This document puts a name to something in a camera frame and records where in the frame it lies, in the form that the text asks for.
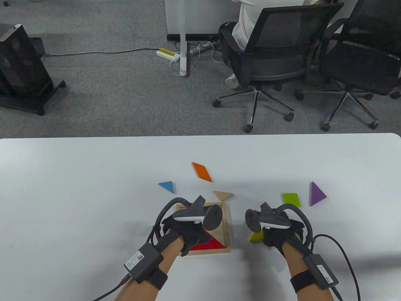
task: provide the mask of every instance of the label sticker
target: label sticker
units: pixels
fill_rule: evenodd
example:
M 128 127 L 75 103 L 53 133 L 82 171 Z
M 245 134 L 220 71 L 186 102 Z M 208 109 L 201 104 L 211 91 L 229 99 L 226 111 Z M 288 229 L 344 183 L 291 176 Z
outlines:
M 331 279 L 330 275 L 327 273 L 326 269 L 324 268 L 324 266 L 322 266 L 321 264 L 317 265 L 319 271 L 322 273 L 323 277 L 326 279 L 327 283 L 333 283 L 333 279 Z
M 136 251 L 134 255 L 131 256 L 130 259 L 124 264 L 128 270 L 132 270 L 138 262 L 143 259 L 143 254 L 139 251 Z

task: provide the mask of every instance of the green square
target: green square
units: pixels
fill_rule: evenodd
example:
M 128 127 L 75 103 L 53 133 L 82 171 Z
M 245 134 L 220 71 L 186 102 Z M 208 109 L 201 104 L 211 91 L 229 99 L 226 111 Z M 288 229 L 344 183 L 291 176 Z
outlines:
M 283 193 L 284 204 L 293 204 L 301 208 L 300 198 L 297 193 Z

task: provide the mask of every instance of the wrist strap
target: wrist strap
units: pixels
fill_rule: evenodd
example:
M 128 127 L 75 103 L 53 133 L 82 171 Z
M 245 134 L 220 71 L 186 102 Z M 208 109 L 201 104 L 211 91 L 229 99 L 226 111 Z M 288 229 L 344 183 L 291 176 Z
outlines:
M 310 270 L 306 270 L 291 278 L 291 284 L 295 293 L 298 293 L 301 289 L 304 289 L 305 287 L 308 287 L 314 283 L 316 283 L 316 279 L 313 277 Z
M 161 290 L 166 283 L 168 276 L 157 267 L 147 279 L 155 288 Z
M 312 251 L 310 249 L 308 249 L 307 247 L 305 247 L 305 245 L 295 236 L 287 238 L 286 242 L 290 246 L 292 246 L 293 248 L 295 248 L 296 250 L 301 252 L 304 256 L 313 254 Z
M 180 236 L 181 234 L 170 228 L 170 232 L 162 236 L 160 241 L 157 242 L 157 245 L 155 245 L 156 250 L 159 251 L 159 253 L 161 253 Z

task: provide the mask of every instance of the wooden tangram board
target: wooden tangram board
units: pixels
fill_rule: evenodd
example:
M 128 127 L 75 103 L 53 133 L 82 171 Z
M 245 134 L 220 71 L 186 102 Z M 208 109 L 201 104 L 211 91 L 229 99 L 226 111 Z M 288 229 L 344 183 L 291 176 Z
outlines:
M 220 226 L 213 231 L 206 231 L 207 234 L 212 236 L 212 240 L 208 244 L 195 246 L 189 251 L 188 255 L 204 255 L 204 254 L 219 254 L 230 253 L 230 231 L 228 228 L 227 208 L 224 203 L 205 203 L 206 206 L 219 205 L 223 211 L 223 220 Z M 177 205 L 176 210 L 184 209 L 184 205 Z

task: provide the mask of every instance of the hand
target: hand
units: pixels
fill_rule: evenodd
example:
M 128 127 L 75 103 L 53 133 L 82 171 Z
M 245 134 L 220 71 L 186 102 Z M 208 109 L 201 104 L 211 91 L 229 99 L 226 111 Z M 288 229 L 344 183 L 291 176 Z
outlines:
M 279 216 L 288 217 L 283 211 Z M 263 228 L 263 243 L 268 247 L 276 247 L 277 250 L 284 256 L 282 246 L 283 243 L 290 237 L 297 234 L 298 238 L 302 241 L 304 239 L 303 223 L 297 220 L 290 220 L 291 226 L 288 229 L 275 229 L 275 228 Z
M 201 223 L 178 222 L 172 216 L 169 216 L 162 221 L 162 224 L 164 225 L 164 234 L 166 234 L 168 230 L 176 231 L 184 239 L 184 247 L 181 250 L 181 256 L 186 256 L 194 246 L 207 244 L 212 239 L 210 235 L 206 234 Z

